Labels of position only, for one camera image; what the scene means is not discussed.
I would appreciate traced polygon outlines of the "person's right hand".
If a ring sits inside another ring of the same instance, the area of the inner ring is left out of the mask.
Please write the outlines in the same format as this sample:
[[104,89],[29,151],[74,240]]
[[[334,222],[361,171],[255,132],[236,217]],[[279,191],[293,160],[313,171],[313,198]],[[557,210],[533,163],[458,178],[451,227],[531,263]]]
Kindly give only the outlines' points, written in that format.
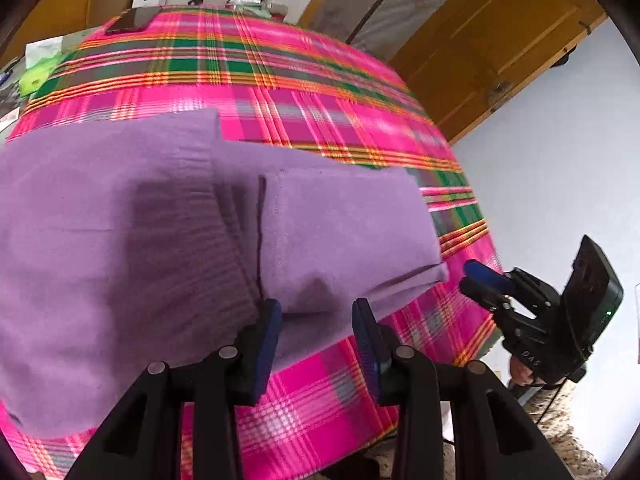
[[526,365],[521,363],[515,356],[510,357],[510,376],[515,385],[533,385],[535,375]]

